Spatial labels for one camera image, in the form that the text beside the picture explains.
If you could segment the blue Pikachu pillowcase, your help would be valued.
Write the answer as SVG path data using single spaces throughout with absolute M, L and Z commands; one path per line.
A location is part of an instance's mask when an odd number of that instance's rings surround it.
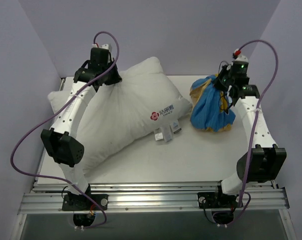
M 231 130 L 235 113 L 229 109 L 226 94 L 213 86 L 215 79 L 216 75 L 209 75 L 192 84 L 190 122 L 195 129 L 219 133 Z

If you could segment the white pillow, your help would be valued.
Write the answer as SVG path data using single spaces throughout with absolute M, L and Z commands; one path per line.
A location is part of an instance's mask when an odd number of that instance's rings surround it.
M 122 81 L 101 86 L 79 123 L 76 139 L 85 148 L 80 164 L 86 174 L 134 140 L 178 120 L 192 108 L 156 57 L 119 74 Z

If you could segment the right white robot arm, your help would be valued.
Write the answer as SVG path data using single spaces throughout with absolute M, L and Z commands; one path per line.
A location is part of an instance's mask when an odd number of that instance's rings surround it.
M 248 141 L 248 150 L 236 164 L 235 173 L 221 182 L 221 189 L 213 193 L 214 203 L 225 206 L 231 195 L 256 183 L 276 179 L 286 159 L 286 150 L 278 147 L 267 127 L 260 106 L 257 86 L 249 84 L 248 61 L 238 57 L 223 66 L 214 80 L 218 90 L 231 98 L 231 106 L 239 113 Z

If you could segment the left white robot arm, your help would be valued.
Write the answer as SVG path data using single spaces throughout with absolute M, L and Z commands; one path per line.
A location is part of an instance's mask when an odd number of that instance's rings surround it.
M 121 82 L 117 67 L 113 65 L 110 44 L 93 45 L 90 59 L 75 72 L 69 98 L 74 100 L 57 116 L 49 130 L 41 133 L 41 139 L 50 157 L 62 169 L 69 180 L 68 197 L 81 210 L 91 205 L 90 186 L 84 177 L 80 161 L 84 156 L 84 146 L 76 139 L 84 112 L 102 85 Z

